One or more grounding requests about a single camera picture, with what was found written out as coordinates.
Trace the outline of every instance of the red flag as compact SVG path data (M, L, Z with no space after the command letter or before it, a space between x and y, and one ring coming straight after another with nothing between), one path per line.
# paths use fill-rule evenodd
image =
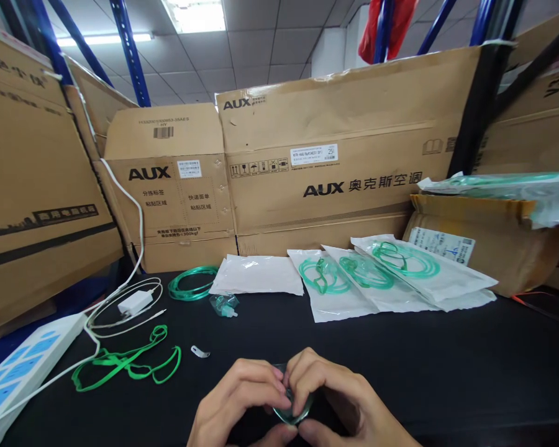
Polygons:
M414 11L418 0L394 0L393 21L391 24L391 36L389 38L389 50L387 59L395 59L399 49L404 43L404 38L412 22ZM371 0L368 8L368 21L365 33L358 46L358 54L366 63L372 64L375 59L375 43L377 41L377 25L381 12L381 0Z

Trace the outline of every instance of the fluorescent light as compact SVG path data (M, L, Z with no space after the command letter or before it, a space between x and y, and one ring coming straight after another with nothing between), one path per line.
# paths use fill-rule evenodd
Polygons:
M161 1L179 34L225 30L221 0Z
M153 36L148 33L133 34L132 38L135 42L147 42L153 40ZM104 43L121 43L120 36L117 34L105 36L85 36L85 42L88 45L102 45ZM60 47L76 47L76 42L72 37L65 37L57 39Z

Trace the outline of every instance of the shipping label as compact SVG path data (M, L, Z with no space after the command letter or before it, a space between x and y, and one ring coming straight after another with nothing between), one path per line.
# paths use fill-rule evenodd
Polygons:
M290 149L292 166L337 161L337 144Z
M199 160L186 160L178 162L180 178L201 178L201 162Z
M467 266L476 245L474 239L451 235L426 228L414 227L410 242L431 253Z

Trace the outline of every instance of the black table surface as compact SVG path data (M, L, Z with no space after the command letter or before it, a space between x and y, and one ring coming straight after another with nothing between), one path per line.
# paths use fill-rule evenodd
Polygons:
M166 288L175 274L152 276ZM136 381L122 371L100 388L78 393L67 375L26 405L2 445L183 445L199 401L237 358L283 363L307 346L363 374L423 445L512 446L559 437L559 323L511 300L449 313L386 312L315 324L306 294L239 299L239 316L222 318L207 299L179 302L165 290L156 306L167 309L162 316L102 345L125 352L146 345L155 325L168 325L167 338L136 362L156 366L180 346L182 362L168 382ZM192 345L211 356L198 358ZM93 351L82 333L49 378ZM88 366L81 378L90 384L105 370ZM311 416L343 431L322 397ZM230 441L248 445L278 422L251 409ZM300 438L292 443L302 444Z

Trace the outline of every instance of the white phone charger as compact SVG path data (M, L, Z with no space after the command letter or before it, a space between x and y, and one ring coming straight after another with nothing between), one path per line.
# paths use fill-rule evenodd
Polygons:
M153 302L153 291L136 291L118 305L122 315L132 317Z

